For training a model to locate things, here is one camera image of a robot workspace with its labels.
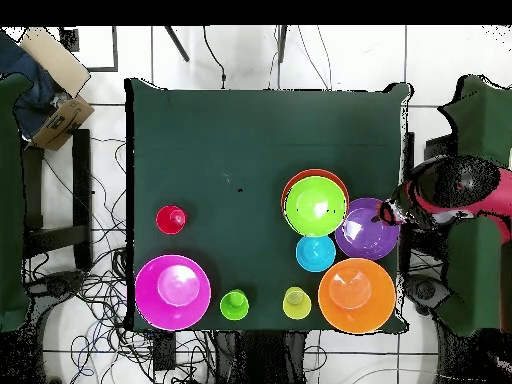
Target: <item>white floor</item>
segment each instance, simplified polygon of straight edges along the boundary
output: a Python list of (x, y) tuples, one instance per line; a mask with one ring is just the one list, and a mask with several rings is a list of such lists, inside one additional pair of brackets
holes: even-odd
[[(227, 89), (261, 90), (269, 85), (269, 71), (276, 52), (273, 25), (210, 26), (209, 44), (224, 65)], [(125, 176), (114, 158), (125, 138), (123, 78), (139, 77), (168, 89), (219, 89), (221, 72), (203, 39), (202, 27), (175, 27), (176, 34), (191, 60), (182, 60), (164, 27), (117, 27), (118, 72), (93, 73), (81, 95), (95, 108), (83, 127), (91, 130), (92, 173), (106, 188), (106, 204), (112, 208), (125, 190)], [(407, 81), (414, 87), (408, 111), (409, 131), (416, 133), (415, 162), (423, 159), (427, 139), (449, 133), (450, 126), (436, 107), (449, 102), (462, 75), (484, 74), (501, 86), (512, 84), (512, 30), (501, 26), (320, 26), (330, 56), (334, 90), (380, 91), (393, 82)], [(82, 51), (77, 54), (89, 67), (112, 66), (109, 46), (111, 31), (79, 27)], [(329, 84), (327, 58), (316, 26), (301, 26), (308, 53), (319, 73)], [(305, 54), (297, 26), (288, 32), (280, 86), (288, 88), (323, 88), (324, 85)], [(270, 87), (277, 88), (274, 66)], [(62, 181), (72, 186), (70, 140), (58, 152), (46, 152), (46, 158)], [(125, 167), (125, 147), (117, 153)], [(95, 237), (100, 239), (101, 227), (113, 226), (110, 214), (103, 207), (104, 192), (94, 181)], [(71, 224), (72, 197), (45, 166), (43, 210), (46, 227)], [(124, 196), (114, 214), (126, 218)], [(122, 232), (108, 236), (111, 247), (123, 246)], [(108, 249), (105, 240), (94, 245), (95, 255)], [(71, 249), (52, 252), (43, 272), (73, 269)], [(437, 366), (437, 338), (430, 318), (418, 315), (405, 300), (403, 317), (409, 331), (402, 335), (351, 336), (333, 331), (322, 332), (320, 344), (327, 352), (317, 355), (308, 349), (305, 367), (313, 369), (326, 363), (319, 371), (308, 372), (309, 384), (431, 384)], [(68, 383), (76, 374), (72, 356), (84, 347), (83, 339), (95, 323), (89, 308), (73, 299), (51, 313), (45, 331), (45, 362), (49, 375)], [(318, 342), (318, 332), (307, 339), (310, 346)], [(181, 333), (179, 340), (190, 339)], [(180, 354), (184, 360), (191, 351)], [(92, 354), (96, 375), (81, 375), (75, 384), (98, 384), (100, 377), (115, 360), (115, 352), (100, 350)], [(151, 374), (151, 365), (142, 365)], [(196, 378), (205, 378), (199, 369)], [(161, 382), (162, 372), (156, 373)], [(103, 384), (152, 384), (139, 365), (123, 358), (112, 367)]]

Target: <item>green cup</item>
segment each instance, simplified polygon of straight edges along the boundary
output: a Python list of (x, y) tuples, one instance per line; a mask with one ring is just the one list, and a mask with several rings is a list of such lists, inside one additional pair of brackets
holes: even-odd
[(249, 312), (249, 301), (242, 290), (231, 290), (220, 301), (220, 311), (224, 318), (238, 321)]

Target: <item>table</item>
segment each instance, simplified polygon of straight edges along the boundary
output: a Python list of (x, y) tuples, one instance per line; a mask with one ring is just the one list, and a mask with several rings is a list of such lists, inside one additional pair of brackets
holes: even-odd
[[(130, 107), (134, 121), (127, 149), (128, 167), (134, 165), (133, 191), (127, 192), (128, 208), (133, 205), (127, 211), (127, 222), (134, 221), (127, 240), (133, 275), (162, 254), (199, 263), (209, 276), (212, 299), (193, 329), (332, 329), (317, 302), (323, 273), (297, 264), (300, 236), (281, 214), (281, 191), (300, 170), (324, 168), (344, 181), (351, 199), (387, 198), (398, 183), (401, 103), (408, 85), (382, 93), (167, 91), (126, 81), (128, 122)], [(155, 225), (157, 211), (167, 204), (180, 205), (189, 215), (176, 236)], [(338, 251), (336, 261), (342, 259)], [(395, 279), (396, 249), (378, 263)], [(134, 316), (128, 320), (133, 318), (137, 331), (151, 329), (134, 308), (133, 275), (128, 314)], [(300, 321), (282, 311), (292, 285), (301, 286), (313, 302)], [(219, 310), (222, 295), (234, 288), (244, 290), (250, 302), (249, 314), (237, 322)], [(381, 330), (405, 328), (393, 315)]]

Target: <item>red bowl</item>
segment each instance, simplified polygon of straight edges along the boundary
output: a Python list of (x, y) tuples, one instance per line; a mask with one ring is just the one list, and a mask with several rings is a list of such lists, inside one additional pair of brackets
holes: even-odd
[(347, 202), (347, 211), (348, 211), (348, 204), (349, 204), (349, 198), (348, 198), (348, 190), (345, 187), (345, 184), (343, 184), (343, 181), (339, 179), (339, 177), (332, 172), (326, 171), (325, 169), (306, 169), (305, 171), (299, 172), (297, 175), (295, 175), (288, 183), (284, 186), (283, 194), (281, 194), (281, 210), (284, 212), (284, 199), (288, 192), (292, 189), (292, 186), (302, 180), (306, 177), (324, 177), (329, 178), (331, 181), (336, 183), (339, 188), (343, 191), (343, 194), (345, 195), (345, 200)]

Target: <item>bowl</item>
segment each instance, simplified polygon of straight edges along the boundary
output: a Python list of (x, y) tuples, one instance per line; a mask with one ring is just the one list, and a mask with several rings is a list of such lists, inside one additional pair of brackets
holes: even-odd
[(395, 247), (400, 226), (381, 220), (372, 222), (381, 202), (363, 197), (350, 203), (347, 217), (335, 233), (336, 243), (348, 257), (377, 260)]
[(395, 286), (379, 264), (351, 258), (334, 264), (318, 287), (323, 316), (334, 328), (351, 334), (382, 327), (395, 308)]
[(168, 331), (194, 325), (210, 304), (211, 288), (192, 259), (164, 255), (146, 263), (135, 280), (135, 302), (153, 327)]
[(309, 272), (322, 272), (334, 262), (336, 246), (329, 236), (302, 237), (297, 243), (295, 257), (299, 265)]
[(325, 177), (296, 182), (285, 197), (284, 216), (297, 233), (322, 237), (341, 225), (346, 211), (343, 190)]
[(313, 168), (313, 169), (306, 169), (304, 171), (299, 172), (298, 174), (293, 176), (290, 179), (290, 181), (288, 181), (288, 183), (286, 183), (286, 185), (284, 186), (283, 193), (281, 194), (281, 210), (282, 211), (284, 211), (284, 199), (285, 199), (286, 195), (288, 194), (288, 192), (290, 191), (290, 189), (292, 188), (292, 186), (296, 182), (298, 182), (306, 177), (325, 177), (325, 178), (329, 178), (331, 181), (335, 182), (338, 185), (338, 187), (341, 188), (341, 190), (343, 191), (343, 194), (345, 195), (345, 202), (347, 203), (347, 207), (348, 207), (348, 205), (349, 205), (348, 190), (345, 187), (345, 184), (343, 184), (343, 181), (341, 181), (340, 178), (336, 174), (333, 174), (332, 172), (326, 171), (325, 169)]

